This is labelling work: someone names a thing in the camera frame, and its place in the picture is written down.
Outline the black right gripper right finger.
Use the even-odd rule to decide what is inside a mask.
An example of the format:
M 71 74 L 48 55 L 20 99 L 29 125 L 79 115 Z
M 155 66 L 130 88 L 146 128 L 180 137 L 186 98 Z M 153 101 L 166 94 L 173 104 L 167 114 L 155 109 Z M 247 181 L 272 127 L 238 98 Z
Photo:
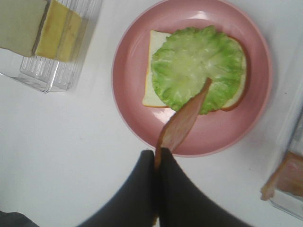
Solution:
M 161 227 L 249 227 L 208 198 L 187 177 L 167 148 L 158 171 Z

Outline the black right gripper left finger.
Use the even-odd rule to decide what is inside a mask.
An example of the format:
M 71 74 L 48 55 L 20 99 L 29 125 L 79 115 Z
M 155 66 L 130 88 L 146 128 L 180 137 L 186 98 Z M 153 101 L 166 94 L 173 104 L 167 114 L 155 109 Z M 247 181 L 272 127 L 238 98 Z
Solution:
M 152 227 L 156 219 L 154 153 L 144 150 L 115 195 L 81 227 Z

